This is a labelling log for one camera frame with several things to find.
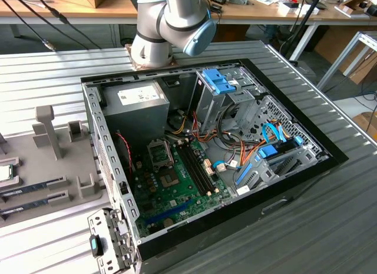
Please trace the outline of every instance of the floor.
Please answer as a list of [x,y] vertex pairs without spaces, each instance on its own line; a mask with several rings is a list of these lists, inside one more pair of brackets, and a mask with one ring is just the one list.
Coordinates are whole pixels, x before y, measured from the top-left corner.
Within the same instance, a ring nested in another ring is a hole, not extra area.
[[[54,44],[59,51],[83,49],[80,45],[68,40],[66,37],[49,26],[33,25],[32,27],[44,39],[47,39],[49,42]],[[73,31],[69,26],[57,25],[56,27],[65,34],[75,38],[76,40],[79,40],[88,48],[95,48],[95,46],[91,45],[89,41],[80,36],[80,34]],[[117,31],[117,28],[114,28],[113,25],[77,25],[77,28],[87,34],[101,48],[121,47],[122,38],[132,38],[135,36],[135,26],[132,25],[123,28],[124,31],[122,34],[120,34]],[[282,28],[282,30],[283,33],[286,33],[288,31],[286,28]],[[19,31],[22,35],[22,38],[14,38],[9,25],[0,25],[0,34],[2,34],[0,37],[0,54],[49,51],[40,43],[40,41],[26,26],[20,25]],[[266,36],[263,32],[263,27],[258,27],[256,25],[249,28],[246,34],[246,39],[262,40],[264,42],[267,42]],[[316,80],[312,80],[314,83],[318,82],[331,66],[329,62],[327,62],[315,52],[304,52],[301,55],[300,60],[307,63],[307,65],[310,66],[310,68],[316,73]],[[341,72],[338,71],[324,90],[340,83],[343,79],[344,76]],[[375,91],[377,90],[377,82],[365,85],[365,88],[368,89],[367,91]],[[344,98],[354,97],[360,93],[360,86],[356,85],[352,80],[347,78],[334,90],[329,91],[328,96],[332,100],[340,100]]]

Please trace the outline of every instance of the blue pcie slot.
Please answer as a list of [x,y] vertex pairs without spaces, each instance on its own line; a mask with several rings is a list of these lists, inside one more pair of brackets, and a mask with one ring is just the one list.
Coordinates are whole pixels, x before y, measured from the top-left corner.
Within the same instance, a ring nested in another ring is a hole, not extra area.
[[170,215],[173,215],[173,214],[176,214],[176,213],[179,213],[179,212],[185,210],[187,208],[187,206],[189,206],[192,202],[193,202],[193,200],[190,199],[190,200],[186,201],[185,203],[183,203],[183,204],[181,204],[177,207],[174,207],[174,208],[169,209],[165,212],[162,212],[162,213],[160,213],[156,216],[148,218],[147,220],[145,220],[145,223],[146,224],[152,224],[152,223],[158,222],[162,219],[168,218]]

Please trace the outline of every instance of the ram slot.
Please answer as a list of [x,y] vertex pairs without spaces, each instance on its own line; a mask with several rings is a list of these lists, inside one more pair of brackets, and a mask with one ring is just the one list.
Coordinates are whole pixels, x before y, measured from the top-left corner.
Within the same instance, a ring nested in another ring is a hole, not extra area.
[[198,163],[191,148],[184,146],[177,149],[177,151],[200,195],[205,196],[207,192],[213,192],[214,187],[203,170],[203,167]]

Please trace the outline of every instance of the white label sticker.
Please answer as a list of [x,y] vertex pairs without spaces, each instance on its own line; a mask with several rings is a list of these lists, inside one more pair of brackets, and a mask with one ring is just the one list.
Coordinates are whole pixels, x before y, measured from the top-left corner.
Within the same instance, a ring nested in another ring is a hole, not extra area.
[[23,211],[23,209],[24,209],[23,207],[14,208],[12,210],[1,212],[1,215],[6,215],[6,214],[10,214],[10,213],[15,213],[15,212]]
[[18,193],[22,193],[22,190],[16,190],[15,192],[11,192],[11,193],[4,193],[2,194],[2,196],[12,196],[13,194],[18,194]]
[[131,88],[129,90],[121,90],[118,92],[118,96],[122,102],[122,105],[141,103],[160,98],[152,85],[148,85],[147,87]]
[[250,191],[250,189],[249,189],[248,186],[243,186],[243,187],[240,187],[239,189],[237,189],[237,193],[238,193],[239,196],[241,194],[247,193],[249,191]]
[[236,84],[238,84],[238,81],[236,81],[236,80],[231,80],[231,81],[228,81],[228,83],[229,83],[230,85],[236,85]]

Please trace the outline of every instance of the motherboard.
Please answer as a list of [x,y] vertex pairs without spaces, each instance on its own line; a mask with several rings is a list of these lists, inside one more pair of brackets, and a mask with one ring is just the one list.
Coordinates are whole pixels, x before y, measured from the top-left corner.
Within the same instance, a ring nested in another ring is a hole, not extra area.
[[[149,153],[141,156],[137,164],[134,197],[140,210],[137,220],[140,237],[183,222],[211,207],[221,206],[230,198],[226,185],[212,171],[197,140],[168,144],[167,147],[173,165],[156,171]],[[153,155],[168,158],[164,157],[169,155],[164,146],[161,145],[160,149],[154,150]]]

